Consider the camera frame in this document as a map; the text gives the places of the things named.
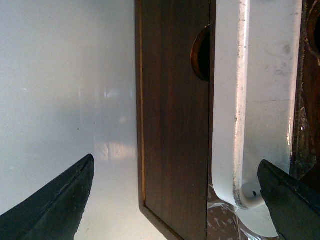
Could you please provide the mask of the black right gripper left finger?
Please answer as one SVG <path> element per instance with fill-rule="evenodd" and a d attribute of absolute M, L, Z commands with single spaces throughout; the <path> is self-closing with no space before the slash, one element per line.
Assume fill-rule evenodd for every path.
<path fill-rule="evenodd" d="M 0 216 L 2 240 L 72 240 L 95 174 L 91 154 L 76 162 L 26 200 Z"/>

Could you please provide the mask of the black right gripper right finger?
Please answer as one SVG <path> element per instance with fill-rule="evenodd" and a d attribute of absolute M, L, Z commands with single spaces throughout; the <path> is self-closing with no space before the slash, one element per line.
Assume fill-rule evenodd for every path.
<path fill-rule="evenodd" d="M 320 194 L 267 160 L 258 166 L 261 195 L 281 240 L 320 238 Z"/>

